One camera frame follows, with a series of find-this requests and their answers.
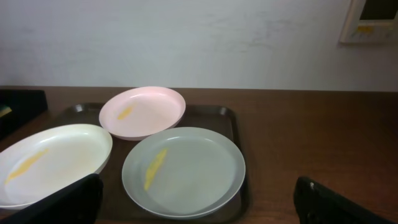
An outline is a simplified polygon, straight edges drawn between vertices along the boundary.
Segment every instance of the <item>thermostat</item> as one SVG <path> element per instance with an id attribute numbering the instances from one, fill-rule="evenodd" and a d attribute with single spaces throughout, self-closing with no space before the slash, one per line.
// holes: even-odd
<path id="1" fill-rule="evenodd" d="M 398 0 L 352 0 L 341 43 L 398 41 Z"/>

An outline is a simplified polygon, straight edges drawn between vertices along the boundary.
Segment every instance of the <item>white plate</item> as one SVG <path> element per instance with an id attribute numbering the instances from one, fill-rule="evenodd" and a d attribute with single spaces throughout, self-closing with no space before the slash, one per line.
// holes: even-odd
<path id="1" fill-rule="evenodd" d="M 155 170 L 150 184 L 149 167 Z M 124 161 L 122 180 L 127 194 L 142 208 L 165 218 L 191 219 L 231 200 L 245 169 L 241 151 L 223 135 L 202 128 L 173 128 L 134 147 Z"/>
<path id="2" fill-rule="evenodd" d="M 99 122 L 114 136 L 138 141 L 174 127 L 185 111 L 183 97 L 174 90 L 147 86 L 120 93 L 99 113 Z"/>
<path id="3" fill-rule="evenodd" d="M 90 124 L 48 129 L 15 143 L 0 153 L 0 208 L 25 208 L 98 174 L 111 149 L 111 135 Z"/>

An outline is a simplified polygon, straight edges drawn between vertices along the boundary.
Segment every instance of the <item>pink plate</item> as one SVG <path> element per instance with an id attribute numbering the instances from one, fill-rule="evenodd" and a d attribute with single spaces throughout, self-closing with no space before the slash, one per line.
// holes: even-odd
<path id="1" fill-rule="evenodd" d="M 99 122 L 112 135 L 130 141 L 173 128 L 185 111 L 184 98 L 174 90 L 148 86 L 120 93 L 99 113 Z"/>

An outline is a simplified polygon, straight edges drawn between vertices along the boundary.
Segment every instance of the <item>gray plate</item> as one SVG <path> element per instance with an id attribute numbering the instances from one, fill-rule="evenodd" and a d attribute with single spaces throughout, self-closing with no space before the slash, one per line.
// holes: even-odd
<path id="1" fill-rule="evenodd" d="M 150 187 L 147 169 L 167 153 Z M 165 218 L 191 219 L 216 211 L 238 192 L 245 175 L 238 147 L 202 128 L 174 128 L 141 141 L 123 164 L 127 194 L 142 208 Z"/>

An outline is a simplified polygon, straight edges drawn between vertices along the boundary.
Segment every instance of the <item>brown wooden tabletop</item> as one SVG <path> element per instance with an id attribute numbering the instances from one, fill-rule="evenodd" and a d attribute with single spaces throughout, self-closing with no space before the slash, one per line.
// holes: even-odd
<path id="1" fill-rule="evenodd" d="M 0 151 L 69 106 L 128 88 L 30 89 L 46 91 L 49 111 L 1 141 Z M 301 175 L 398 222 L 398 93 L 176 90 L 187 104 L 223 105 L 238 116 L 253 197 L 241 223 L 299 223 L 293 190 Z"/>

